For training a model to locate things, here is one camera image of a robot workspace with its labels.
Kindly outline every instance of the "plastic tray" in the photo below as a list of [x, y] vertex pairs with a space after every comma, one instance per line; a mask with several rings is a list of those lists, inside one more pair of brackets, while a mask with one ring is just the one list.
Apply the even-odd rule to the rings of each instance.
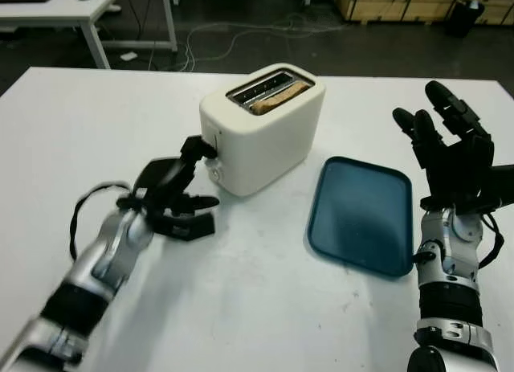
[[388, 276], [412, 269], [412, 186], [399, 171], [329, 158], [308, 224], [321, 255]]

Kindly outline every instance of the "power cord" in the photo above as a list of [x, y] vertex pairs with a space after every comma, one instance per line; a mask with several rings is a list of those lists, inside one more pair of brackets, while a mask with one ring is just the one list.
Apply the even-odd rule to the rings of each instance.
[[134, 8], [134, 4], [132, 3], [132, 0], [128, 0], [128, 5], [130, 6], [130, 10], [134, 14], [134, 18], [137, 21], [137, 36], [136, 36], [136, 39], [139, 39], [141, 37], [141, 21], [139, 21], [139, 17], [137, 17], [136, 9]]
[[[294, 18], [299, 18], [301, 21], [300, 23], [295, 22]], [[288, 21], [287, 26], [280, 26], [278, 25], [281, 22]], [[242, 31], [238, 34], [234, 35], [232, 37], [232, 40], [230, 41], [230, 46], [228, 49], [223, 52], [221, 55], [211, 56], [211, 57], [202, 57], [202, 58], [196, 58], [193, 53], [192, 45], [191, 45], [191, 38], [194, 33], [198, 31], [203, 31], [208, 28], [212, 27], [219, 27], [219, 26], [225, 26], [225, 27], [241, 27], [241, 28], [249, 28], [248, 31]], [[285, 39], [305, 39], [307, 37], [311, 37], [313, 35], [321, 34], [321, 33], [328, 33], [332, 31], [340, 31], [342, 29], [345, 29], [348, 27], [348, 25], [345, 24], [338, 24], [335, 26], [329, 26], [329, 25], [316, 25], [316, 22], [309, 22], [304, 15], [299, 13], [291, 13], [289, 14], [285, 19], [279, 20], [278, 22], [274, 22], [271, 25], [254, 25], [244, 22], [213, 22], [211, 24], [205, 24], [198, 27], [193, 28], [186, 37], [186, 61], [182, 63], [176, 63], [174, 65], [168, 66], [165, 70], [166, 71], [172, 71], [176, 67], [181, 67], [181, 69], [177, 70], [177, 72], [193, 72], [196, 63], [198, 61], [216, 61], [225, 59], [234, 49], [235, 42], [238, 38], [254, 34], [254, 33], [266, 33], [269, 35], [279, 36], [283, 37]]]
[[73, 262], [77, 261], [77, 246], [75, 242], [75, 234], [77, 232], [77, 225], [79, 219], [79, 211], [85, 202], [91, 197], [94, 193], [102, 190], [108, 190], [111, 188], [117, 188], [125, 191], [130, 191], [130, 186], [125, 182], [106, 182], [101, 183], [98, 186], [90, 189], [79, 201], [75, 204], [75, 209], [73, 210], [73, 216], [71, 217], [70, 222], [70, 256]]
[[9, 87], [9, 82], [5, 77], [0, 76], [0, 89], [3, 91], [3, 89]]
[[500, 253], [500, 249], [504, 245], [505, 238], [500, 233], [500, 228], [498, 227], [498, 223], [496, 223], [496, 220], [492, 216], [491, 213], [486, 214], [486, 216], [489, 218], [489, 222], [485, 219], [484, 215], [480, 217], [482, 219], [482, 222], [489, 230], [491, 230], [493, 233], [495, 233], [495, 243], [491, 249], [491, 251], [483, 258], [483, 260], [480, 261], [479, 269], [485, 268], [488, 266], [492, 261], [496, 259], [496, 257]]
[[[161, 22], [157, 24], [157, 29], [155, 30], [157, 33], [159, 33], [159, 29], [161, 28]], [[154, 39], [153, 41], [153, 47], [152, 47], [152, 53], [150, 54], [150, 60], [148, 62], [148, 71], [150, 70], [150, 66], [152, 65], [153, 55], [155, 53], [155, 44], [157, 43], [157, 39]]]
[[152, 0], [146, 0], [146, 8], [145, 8], [145, 15], [143, 16], [143, 25], [142, 25], [142, 33], [140, 33], [138, 36], [137, 36], [137, 40], [139, 40], [141, 38], [141, 36], [145, 33], [145, 27], [146, 27], [146, 19], [148, 18], [148, 13], [149, 13], [149, 9], [150, 9], [150, 1]]

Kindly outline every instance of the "wooden crate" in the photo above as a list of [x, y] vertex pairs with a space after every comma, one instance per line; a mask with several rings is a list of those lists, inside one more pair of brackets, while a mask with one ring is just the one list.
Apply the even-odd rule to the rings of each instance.
[[454, 0], [336, 0], [349, 21], [442, 21]]
[[402, 21], [444, 21], [455, 0], [410, 0]]
[[[455, 2], [466, 0], [334, 0], [349, 21], [438, 22], [450, 17]], [[514, 25], [514, 0], [479, 0], [479, 24]]]
[[337, 0], [349, 21], [401, 21], [407, 0]]

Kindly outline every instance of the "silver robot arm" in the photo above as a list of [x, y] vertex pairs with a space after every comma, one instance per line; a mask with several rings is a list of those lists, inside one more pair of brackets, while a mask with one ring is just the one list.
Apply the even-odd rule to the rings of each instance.
[[116, 202], [118, 209], [103, 222], [95, 241], [80, 256], [75, 251], [76, 220], [85, 200], [98, 190], [123, 187], [103, 184], [77, 202], [71, 220], [71, 257], [76, 260], [41, 313], [27, 322], [0, 358], [0, 372], [44, 372], [80, 364], [88, 338], [120, 287], [130, 277], [138, 256], [154, 233], [189, 241], [214, 233], [210, 212], [197, 210], [218, 204], [213, 197], [184, 192], [197, 161], [216, 151], [200, 137], [189, 137], [182, 155], [151, 161], [130, 191]]
[[491, 334], [482, 326], [476, 255], [481, 239], [479, 215], [459, 216], [452, 208], [424, 215], [414, 256], [421, 312], [414, 338], [421, 347], [410, 356], [409, 372], [499, 370]]
[[9, 371], [20, 360], [54, 370], [78, 365], [88, 347], [89, 334], [152, 237], [141, 214], [110, 214], [43, 311], [27, 322], [2, 356], [0, 371]]
[[[430, 196], [421, 201], [426, 213], [414, 256], [421, 313], [414, 338], [420, 347], [411, 354], [408, 371], [492, 372], [499, 367], [491, 334], [483, 327], [477, 276], [504, 243], [491, 213], [514, 202], [514, 166], [492, 166], [491, 135], [466, 102], [436, 81], [425, 92], [460, 141], [445, 145], [425, 110], [415, 116], [402, 108], [393, 111], [430, 187]], [[482, 222], [496, 238], [479, 261]]]

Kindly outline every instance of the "white toaster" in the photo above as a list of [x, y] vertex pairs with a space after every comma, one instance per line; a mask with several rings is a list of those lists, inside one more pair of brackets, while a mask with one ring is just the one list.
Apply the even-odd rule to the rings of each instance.
[[253, 194], [303, 161], [316, 132], [324, 85], [291, 64], [265, 67], [206, 96], [203, 139], [216, 148], [210, 178], [232, 194]]

